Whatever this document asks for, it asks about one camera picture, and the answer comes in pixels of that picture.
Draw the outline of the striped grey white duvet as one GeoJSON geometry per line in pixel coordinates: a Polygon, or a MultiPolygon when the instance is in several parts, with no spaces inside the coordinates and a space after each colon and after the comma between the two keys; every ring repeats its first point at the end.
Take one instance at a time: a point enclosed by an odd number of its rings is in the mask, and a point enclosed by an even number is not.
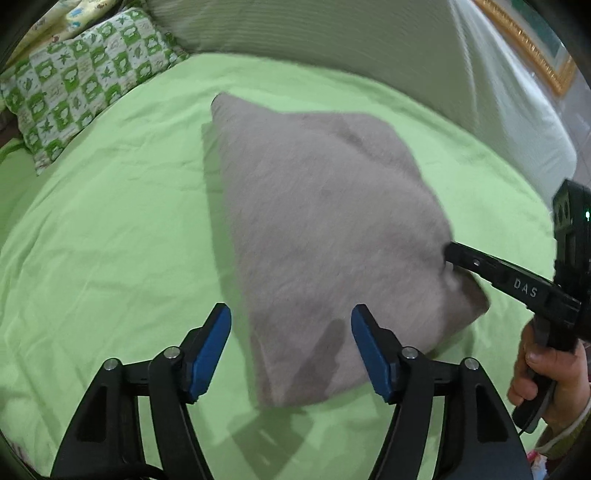
{"type": "Polygon", "coordinates": [[[550,201],[576,147],[549,96],[471,1],[152,1],[188,51],[334,68],[386,84],[461,126],[550,201]]]}

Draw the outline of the yellow cartoon print blanket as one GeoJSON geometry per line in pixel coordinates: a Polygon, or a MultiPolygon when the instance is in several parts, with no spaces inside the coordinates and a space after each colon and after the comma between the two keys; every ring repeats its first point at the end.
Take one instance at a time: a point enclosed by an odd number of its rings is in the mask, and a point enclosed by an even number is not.
{"type": "Polygon", "coordinates": [[[27,31],[6,66],[49,44],[74,38],[103,20],[119,5],[120,1],[116,0],[58,1],[27,31]]]}

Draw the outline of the green white patterned pillow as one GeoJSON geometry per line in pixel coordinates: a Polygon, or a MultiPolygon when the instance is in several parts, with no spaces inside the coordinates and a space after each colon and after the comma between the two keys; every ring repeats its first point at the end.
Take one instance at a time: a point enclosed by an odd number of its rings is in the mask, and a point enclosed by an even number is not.
{"type": "Polygon", "coordinates": [[[8,68],[1,98],[41,173],[101,112],[187,57],[146,11],[130,7],[8,68]]]}

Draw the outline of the beige knit sweater brown trim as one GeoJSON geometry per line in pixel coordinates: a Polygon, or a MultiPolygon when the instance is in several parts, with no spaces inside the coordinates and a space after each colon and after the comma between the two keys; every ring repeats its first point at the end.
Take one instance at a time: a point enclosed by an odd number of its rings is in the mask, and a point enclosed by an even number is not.
{"type": "Polygon", "coordinates": [[[260,404],[317,404],[367,381],[358,304],[423,352],[487,312],[477,280],[445,261],[448,218],[390,124],[228,93],[211,117],[260,404]]]}

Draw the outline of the light green bed sheet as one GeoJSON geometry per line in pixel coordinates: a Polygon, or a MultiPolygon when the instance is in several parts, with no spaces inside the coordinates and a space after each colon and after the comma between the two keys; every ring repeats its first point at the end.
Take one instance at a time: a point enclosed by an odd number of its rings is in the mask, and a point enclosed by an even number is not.
{"type": "Polygon", "coordinates": [[[375,81],[335,70],[204,54],[126,94],[37,173],[1,154],[1,429],[41,474],[102,362],[154,357],[217,302],[232,331],[190,407],[218,479],[365,479],[392,415],[370,386],[301,409],[259,409],[219,204],[211,101],[278,111],[365,112],[412,150],[456,238],[543,276],[555,246],[545,203],[464,130],[375,81]]]}

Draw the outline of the gold framed floral painting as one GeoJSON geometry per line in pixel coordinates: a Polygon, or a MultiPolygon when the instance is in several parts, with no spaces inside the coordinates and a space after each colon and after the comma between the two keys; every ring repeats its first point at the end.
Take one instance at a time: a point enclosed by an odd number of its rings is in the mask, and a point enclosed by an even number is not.
{"type": "Polygon", "coordinates": [[[550,90],[563,97],[578,70],[565,44],[526,1],[474,0],[482,13],[511,41],[550,90]]]}

